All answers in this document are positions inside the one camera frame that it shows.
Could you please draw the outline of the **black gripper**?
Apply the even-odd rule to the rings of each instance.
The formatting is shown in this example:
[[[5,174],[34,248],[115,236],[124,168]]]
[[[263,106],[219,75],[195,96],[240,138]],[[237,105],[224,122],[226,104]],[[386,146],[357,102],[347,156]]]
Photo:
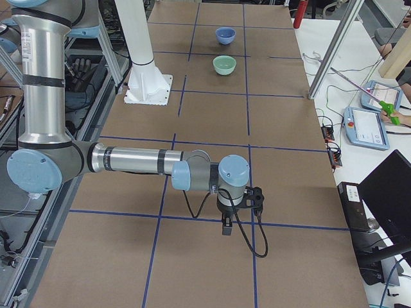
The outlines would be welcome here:
[[[218,210],[222,213],[222,235],[231,235],[234,208],[231,205],[223,204],[219,199],[217,199],[216,204]]]

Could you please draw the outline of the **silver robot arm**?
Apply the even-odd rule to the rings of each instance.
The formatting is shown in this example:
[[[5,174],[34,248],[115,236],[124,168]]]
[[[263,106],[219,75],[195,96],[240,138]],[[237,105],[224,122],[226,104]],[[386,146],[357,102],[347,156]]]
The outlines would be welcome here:
[[[222,232],[229,235],[247,205],[249,165],[238,155],[210,161],[201,150],[189,153],[106,146],[75,141],[65,126],[65,47],[68,35],[100,30],[97,1],[12,1],[21,31],[25,131],[8,159],[12,182],[29,193],[46,193],[86,173],[122,171],[167,175],[181,191],[217,195]]]

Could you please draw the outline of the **person's hand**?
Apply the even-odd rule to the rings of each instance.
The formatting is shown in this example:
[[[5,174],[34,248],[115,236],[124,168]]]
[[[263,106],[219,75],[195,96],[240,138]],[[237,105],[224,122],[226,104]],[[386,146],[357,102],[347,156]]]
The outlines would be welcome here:
[[[404,126],[411,126],[411,116],[410,115],[404,115],[400,112],[393,112],[391,115],[388,117],[389,121],[392,122],[393,119],[397,119],[397,122],[399,124],[402,124]]]

